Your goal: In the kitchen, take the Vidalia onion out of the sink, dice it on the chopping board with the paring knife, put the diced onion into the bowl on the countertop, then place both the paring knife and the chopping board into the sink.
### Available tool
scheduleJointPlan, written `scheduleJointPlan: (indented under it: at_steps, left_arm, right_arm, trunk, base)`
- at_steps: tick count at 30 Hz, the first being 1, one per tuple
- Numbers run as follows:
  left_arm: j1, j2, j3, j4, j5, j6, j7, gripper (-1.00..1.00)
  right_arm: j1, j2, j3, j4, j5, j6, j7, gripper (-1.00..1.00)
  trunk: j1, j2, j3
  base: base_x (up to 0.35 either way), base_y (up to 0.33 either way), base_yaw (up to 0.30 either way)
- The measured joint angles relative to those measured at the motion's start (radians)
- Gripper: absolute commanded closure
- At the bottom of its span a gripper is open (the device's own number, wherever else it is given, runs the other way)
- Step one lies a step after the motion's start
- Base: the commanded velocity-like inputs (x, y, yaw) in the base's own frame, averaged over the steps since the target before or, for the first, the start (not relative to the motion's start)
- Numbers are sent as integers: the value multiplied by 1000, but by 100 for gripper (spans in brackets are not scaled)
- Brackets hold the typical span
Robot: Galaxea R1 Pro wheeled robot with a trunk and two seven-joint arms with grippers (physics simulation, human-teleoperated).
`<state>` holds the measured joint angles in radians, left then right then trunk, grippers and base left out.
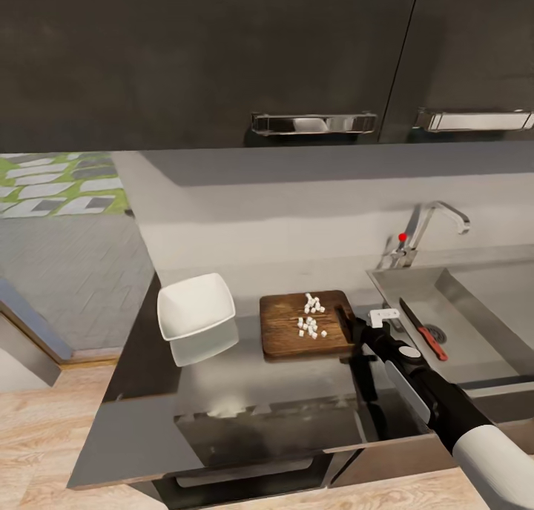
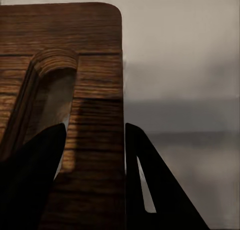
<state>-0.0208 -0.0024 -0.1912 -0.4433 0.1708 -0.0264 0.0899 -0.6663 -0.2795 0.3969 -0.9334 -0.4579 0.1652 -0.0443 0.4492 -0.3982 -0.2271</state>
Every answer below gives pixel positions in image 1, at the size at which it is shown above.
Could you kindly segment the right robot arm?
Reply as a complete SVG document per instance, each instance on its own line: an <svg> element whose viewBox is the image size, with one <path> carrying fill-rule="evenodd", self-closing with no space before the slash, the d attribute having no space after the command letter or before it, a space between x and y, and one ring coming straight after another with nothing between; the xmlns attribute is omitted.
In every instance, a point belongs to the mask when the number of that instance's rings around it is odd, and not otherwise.
<svg viewBox="0 0 534 510"><path fill-rule="evenodd" d="M433 429L490 510L534 510L534 458L528 456L474 405L459 386L433 371L420 351L390 335L382 319L398 318L396 308L349 318L353 343L367 344L421 419Z"/></svg>

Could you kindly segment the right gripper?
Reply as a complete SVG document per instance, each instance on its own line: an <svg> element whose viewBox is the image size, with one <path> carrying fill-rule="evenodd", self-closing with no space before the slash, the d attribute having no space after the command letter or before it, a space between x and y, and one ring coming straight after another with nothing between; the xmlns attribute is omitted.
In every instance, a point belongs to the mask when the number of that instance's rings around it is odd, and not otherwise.
<svg viewBox="0 0 534 510"><path fill-rule="evenodd" d="M351 332L351 341L353 343L366 343L373 351L374 344L378 341L378 338L385 337L385 335L392 337L390 335L390 324L388 322L382 322L383 327L380 328L373 328L366 323L354 324L349 318L346 318L346 323Z"/></svg>

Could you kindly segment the parer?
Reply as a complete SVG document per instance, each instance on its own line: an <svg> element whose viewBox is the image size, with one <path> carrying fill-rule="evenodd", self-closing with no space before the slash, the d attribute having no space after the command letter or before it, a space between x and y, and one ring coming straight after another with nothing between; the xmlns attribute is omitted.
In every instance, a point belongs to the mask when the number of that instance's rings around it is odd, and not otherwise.
<svg viewBox="0 0 534 510"><path fill-rule="evenodd" d="M401 305L406 310L409 317L412 318L414 324L416 324L416 327L418 328L418 331L422 333L422 336L428 342L428 345L438 355L438 358L440 358L440 360L444 362L448 360L447 354L443 351L442 347L440 347L435 338L432 337L432 335L429 333L429 330L422 325L421 321L416 318L415 314L413 314L412 310L409 308L409 306L407 306L403 299L401 299Z"/></svg>

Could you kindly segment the cutting board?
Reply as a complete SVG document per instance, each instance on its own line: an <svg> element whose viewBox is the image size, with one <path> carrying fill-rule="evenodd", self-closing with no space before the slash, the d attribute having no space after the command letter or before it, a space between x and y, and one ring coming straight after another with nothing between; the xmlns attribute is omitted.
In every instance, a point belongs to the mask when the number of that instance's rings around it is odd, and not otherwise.
<svg viewBox="0 0 534 510"><path fill-rule="evenodd" d="M306 310L310 299L319 307ZM260 299L260 319L263 338L263 352L267 356L301 354L360 348L363 343L353 343L351 332L340 325L334 307L338 306L345 318L358 324L357 318L344 291L315 291L297 294L264 296ZM315 323L314 337L306 324L308 317ZM323 335L325 334L325 335Z"/></svg>

